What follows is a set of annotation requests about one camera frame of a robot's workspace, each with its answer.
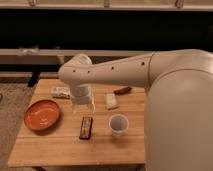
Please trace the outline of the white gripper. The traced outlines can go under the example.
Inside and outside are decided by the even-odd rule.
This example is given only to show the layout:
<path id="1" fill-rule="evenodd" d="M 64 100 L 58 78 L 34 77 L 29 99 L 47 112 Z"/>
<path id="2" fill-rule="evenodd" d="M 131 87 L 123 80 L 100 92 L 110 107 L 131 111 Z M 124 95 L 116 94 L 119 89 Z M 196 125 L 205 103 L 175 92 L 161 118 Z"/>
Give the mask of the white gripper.
<path id="1" fill-rule="evenodd" d="M 92 90 L 89 85 L 70 86 L 70 99 L 74 103 L 72 114 L 77 114 L 79 105 L 87 105 L 91 113 L 95 113 L 95 104 L 92 102 Z"/>

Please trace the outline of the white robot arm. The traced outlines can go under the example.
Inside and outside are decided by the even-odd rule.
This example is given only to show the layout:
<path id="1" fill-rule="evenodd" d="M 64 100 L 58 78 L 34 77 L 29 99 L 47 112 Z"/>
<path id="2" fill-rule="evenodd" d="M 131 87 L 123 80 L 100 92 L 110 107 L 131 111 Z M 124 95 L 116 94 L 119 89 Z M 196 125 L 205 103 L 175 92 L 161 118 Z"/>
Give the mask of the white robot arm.
<path id="1" fill-rule="evenodd" d="M 147 171 L 213 171 L 213 53 L 158 51 L 92 64 L 79 54 L 59 69 L 77 104 L 90 83 L 143 87 Z"/>

